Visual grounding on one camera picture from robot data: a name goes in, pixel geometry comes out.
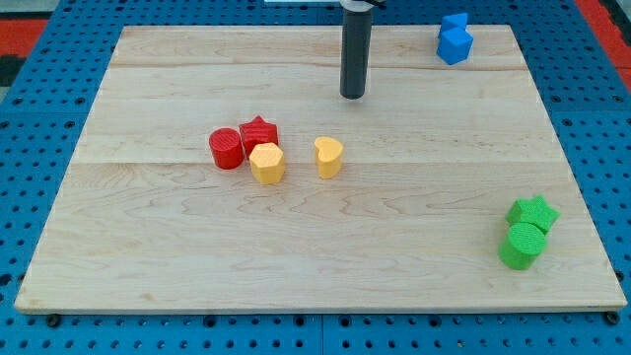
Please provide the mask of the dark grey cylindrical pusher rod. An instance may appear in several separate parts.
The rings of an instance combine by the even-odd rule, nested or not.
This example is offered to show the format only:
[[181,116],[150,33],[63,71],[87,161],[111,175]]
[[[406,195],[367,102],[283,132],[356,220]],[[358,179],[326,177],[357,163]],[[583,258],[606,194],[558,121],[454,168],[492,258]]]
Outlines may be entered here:
[[343,9],[340,95],[362,98],[366,90],[374,6],[367,1],[340,0]]

